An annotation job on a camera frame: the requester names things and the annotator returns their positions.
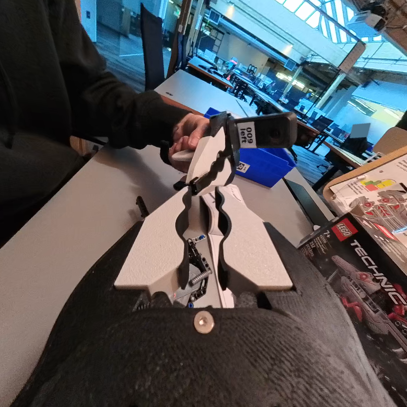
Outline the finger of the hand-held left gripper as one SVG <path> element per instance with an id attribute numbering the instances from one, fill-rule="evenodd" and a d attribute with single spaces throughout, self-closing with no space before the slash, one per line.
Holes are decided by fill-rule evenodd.
<path id="1" fill-rule="evenodd" d="M 209 170 L 192 178 L 192 194 L 206 195 L 217 187 L 228 185 L 235 175 L 235 167 L 230 159 L 216 159 Z"/>
<path id="2" fill-rule="evenodd" d="M 192 157 L 187 177 L 186 183 L 192 182 L 192 178 L 195 176 L 202 175 L 204 172 L 209 170 L 210 165 L 216 159 L 230 159 L 227 156 L 221 156 L 226 148 L 226 135 L 223 128 L 218 130 L 214 136 L 203 137 L 196 147 L 194 155 Z"/>

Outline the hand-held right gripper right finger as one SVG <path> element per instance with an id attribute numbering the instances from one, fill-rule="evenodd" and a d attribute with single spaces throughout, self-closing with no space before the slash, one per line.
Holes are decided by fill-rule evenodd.
<path id="1" fill-rule="evenodd" d="M 293 282 L 262 218 L 225 186 L 216 187 L 215 203 L 223 234 L 217 266 L 222 290 L 234 295 L 291 290 Z"/>

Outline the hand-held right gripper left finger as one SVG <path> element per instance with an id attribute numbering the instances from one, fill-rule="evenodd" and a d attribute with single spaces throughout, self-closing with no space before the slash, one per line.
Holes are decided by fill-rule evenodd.
<path id="1" fill-rule="evenodd" d="M 173 295 L 189 282 L 188 212 L 192 193 L 184 187 L 145 218 L 115 280 L 116 289 Z"/>

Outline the grey toy brick assembly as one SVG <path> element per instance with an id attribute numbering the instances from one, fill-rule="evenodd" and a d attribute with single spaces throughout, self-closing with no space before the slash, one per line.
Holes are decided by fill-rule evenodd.
<path id="1" fill-rule="evenodd" d="M 197 249 L 197 244 L 204 240 L 206 240 L 206 235 L 204 234 L 187 240 L 189 261 L 188 282 L 185 288 L 179 288 L 173 296 L 175 303 L 186 308 L 193 308 L 195 302 L 206 295 L 209 276 L 212 275 L 212 269 L 208 260 Z"/>

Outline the person's left forearm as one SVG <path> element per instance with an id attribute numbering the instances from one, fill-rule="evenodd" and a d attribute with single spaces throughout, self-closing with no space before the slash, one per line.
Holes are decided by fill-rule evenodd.
<path id="1" fill-rule="evenodd" d="M 176 125 L 190 112 L 165 103 L 155 91 L 137 94 L 103 63 L 61 64 L 71 108 L 72 135 L 105 137 L 117 149 L 173 143 Z"/>

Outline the grey desk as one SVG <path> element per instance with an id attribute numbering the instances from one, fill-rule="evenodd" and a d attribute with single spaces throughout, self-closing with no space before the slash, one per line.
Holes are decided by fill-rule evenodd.
<path id="1" fill-rule="evenodd" d="M 105 146 L 1 248 L 1 406 L 23 388 L 79 281 L 140 219 L 136 197 L 155 210 L 182 176 L 155 147 Z"/>

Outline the person's left hand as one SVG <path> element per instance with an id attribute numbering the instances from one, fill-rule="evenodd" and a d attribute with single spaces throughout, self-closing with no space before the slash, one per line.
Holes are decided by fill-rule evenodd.
<path id="1" fill-rule="evenodd" d="M 192 113 L 187 114 L 173 129 L 173 145 L 169 150 L 169 156 L 185 150 L 195 151 L 199 141 L 209 129 L 208 118 Z"/>

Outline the blue plastic bin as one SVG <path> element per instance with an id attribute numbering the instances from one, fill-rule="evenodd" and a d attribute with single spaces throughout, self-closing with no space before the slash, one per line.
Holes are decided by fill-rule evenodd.
<path id="1" fill-rule="evenodd" d="M 210 119 L 220 113 L 222 112 L 210 108 L 205 118 Z M 295 167 L 293 159 L 289 158 L 285 149 L 288 148 L 241 149 L 238 153 L 239 162 L 234 165 L 235 175 L 263 186 L 274 186 Z"/>

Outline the white instruction booklet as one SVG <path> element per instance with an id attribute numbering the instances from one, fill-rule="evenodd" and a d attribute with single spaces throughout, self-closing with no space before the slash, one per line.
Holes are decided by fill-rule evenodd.
<path id="1" fill-rule="evenodd" d="M 216 208 L 215 191 L 202 195 L 201 200 L 208 212 L 207 237 L 210 245 L 210 252 L 215 273 L 215 282 L 219 293 L 221 308 L 234 308 L 234 298 L 235 298 L 234 295 L 232 294 L 230 289 L 223 290 L 221 288 L 218 278 L 219 250 L 221 240 L 223 239 L 223 233 L 221 232 L 218 226 L 219 211 Z"/>

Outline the long black brick beam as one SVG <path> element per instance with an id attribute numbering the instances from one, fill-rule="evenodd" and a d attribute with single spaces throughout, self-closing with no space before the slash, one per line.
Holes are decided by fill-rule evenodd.
<path id="1" fill-rule="evenodd" d="M 138 207 L 139 211 L 140 211 L 140 216 L 142 219 L 145 219 L 148 215 L 149 215 L 149 211 L 146 207 L 146 204 L 142 198 L 142 196 L 137 196 L 136 198 L 136 206 Z"/>

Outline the white table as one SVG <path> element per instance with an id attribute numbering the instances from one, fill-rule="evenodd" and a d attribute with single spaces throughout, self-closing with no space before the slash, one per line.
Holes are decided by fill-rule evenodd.
<path id="1" fill-rule="evenodd" d="M 200 114 L 213 108 L 219 112 L 227 111 L 234 117 L 257 116 L 247 103 L 183 70 L 166 79 L 155 91 L 169 104 L 184 106 Z"/>

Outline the black flat panel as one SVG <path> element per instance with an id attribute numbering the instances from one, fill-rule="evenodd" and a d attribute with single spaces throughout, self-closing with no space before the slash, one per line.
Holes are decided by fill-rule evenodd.
<path id="1" fill-rule="evenodd" d="M 334 219 L 332 211 L 327 209 L 325 213 L 303 185 L 287 178 L 283 178 L 283 181 L 313 226 L 322 227 Z"/>

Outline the row of office desks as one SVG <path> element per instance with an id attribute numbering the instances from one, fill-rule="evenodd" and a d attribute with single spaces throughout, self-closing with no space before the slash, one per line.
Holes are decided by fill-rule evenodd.
<path id="1" fill-rule="evenodd" d="M 198 75 L 203 80 L 208 81 L 213 86 L 220 86 L 221 90 L 232 90 L 233 86 L 230 81 L 223 78 L 214 67 L 199 57 L 191 58 L 186 65 L 186 70 L 190 74 Z M 232 96 L 235 105 L 239 106 L 240 116 L 253 116 L 265 114 L 265 111 L 270 113 L 287 113 L 288 109 L 280 106 L 273 99 L 270 99 L 267 94 L 262 94 L 258 89 L 254 90 L 254 100 L 258 101 L 257 109 L 252 108 L 244 100 L 235 97 L 232 93 L 226 95 Z M 302 145 L 295 145 L 290 150 L 290 153 L 297 163 L 300 173 L 310 183 L 315 184 L 322 179 L 328 182 L 331 178 L 335 178 L 337 171 L 342 171 L 344 174 L 358 169 L 363 164 L 364 160 L 359 158 L 351 158 L 350 153 L 341 150 L 339 147 L 332 146 L 329 153 L 333 153 L 333 162 L 325 160 L 325 158 L 312 153 Z"/>

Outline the wooden board with chart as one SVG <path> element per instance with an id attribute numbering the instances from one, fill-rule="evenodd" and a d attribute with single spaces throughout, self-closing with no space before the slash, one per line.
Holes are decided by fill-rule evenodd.
<path id="1" fill-rule="evenodd" d="M 330 191 L 329 187 L 333 186 L 335 184 L 341 183 L 343 181 L 347 181 L 355 176 L 361 175 L 364 172 L 374 168 L 377 165 L 384 164 L 390 160 L 393 160 L 394 158 L 397 158 L 401 155 L 404 155 L 407 153 L 407 148 L 401 148 L 399 150 L 394 151 L 393 153 L 390 153 L 388 155 L 384 155 L 381 158 L 374 160 L 372 162 L 369 162 L 367 164 L 364 164 L 358 169 L 355 169 L 353 171 L 350 171 L 348 174 L 345 174 L 343 176 L 340 176 L 339 178 L 329 182 L 326 187 L 323 189 L 323 196 L 325 199 L 328 201 L 330 206 L 333 208 L 334 212 L 337 215 L 342 215 L 347 212 L 341 213 L 338 209 L 334 208 L 333 206 L 333 193 Z M 398 242 L 390 242 L 387 238 L 384 238 L 380 232 L 377 232 L 375 230 L 370 230 L 369 227 L 365 227 L 365 229 L 368 231 L 368 233 L 376 239 L 378 242 L 379 246 L 387 253 L 387 255 L 398 265 L 400 270 L 406 274 L 406 248 L 403 245 L 401 245 Z"/>

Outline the printed instruction sheet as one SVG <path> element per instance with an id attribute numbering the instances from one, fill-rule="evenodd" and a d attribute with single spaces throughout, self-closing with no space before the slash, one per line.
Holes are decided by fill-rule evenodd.
<path id="1" fill-rule="evenodd" d="M 365 227 L 380 232 L 390 242 L 407 243 L 407 156 L 330 186 L 333 206 L 351 212 Z"/>

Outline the black toy set box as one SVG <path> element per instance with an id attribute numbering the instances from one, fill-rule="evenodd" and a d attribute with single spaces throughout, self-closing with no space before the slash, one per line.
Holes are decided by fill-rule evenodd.
<path id="1" fill-rule="evenodd" d="M 348 212 L 300 241 L 351 318 L 370 365 L 407 405 L 407 255 L 390 226 Z"/>

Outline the cardboard box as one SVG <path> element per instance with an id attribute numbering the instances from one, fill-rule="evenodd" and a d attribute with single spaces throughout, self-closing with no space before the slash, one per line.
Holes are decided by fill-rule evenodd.
<path id="1" fill-rule="evenodd" d="M 388 155 L 407 146 L 407 131 L 399 127 L 388 129 L 380 140 L 373 146 L 374 153 Z"/>

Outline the black office chair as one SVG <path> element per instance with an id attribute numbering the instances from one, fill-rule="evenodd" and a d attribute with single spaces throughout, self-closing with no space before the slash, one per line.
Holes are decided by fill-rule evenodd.
<path id="1" fill-rule="evenodd" d="M 140 4 L 140 29 L 145 65 L 145 91 L 154 90 L 165 81 L 162 50 L 162 19 Z"/>

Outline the white ceiling projector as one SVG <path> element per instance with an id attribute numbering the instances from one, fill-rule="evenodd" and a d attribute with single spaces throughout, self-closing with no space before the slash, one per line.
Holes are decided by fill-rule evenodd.
<path id="1" fill-rule="evenodd" d="M 359 37 L 375 37 L 382 33 L 385 25 L 384 17 L 368 10 L 354 14 L 345 27 Z"/>

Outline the person's body in black clothing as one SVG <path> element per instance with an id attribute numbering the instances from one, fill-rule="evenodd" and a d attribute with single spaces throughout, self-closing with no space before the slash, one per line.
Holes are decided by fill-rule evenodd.
<path id="1" fill-rule="evenodd" d="M 75 1 L 1 1 L 1 246 L 84 165 L 61 64 L 99 61 Z"/>

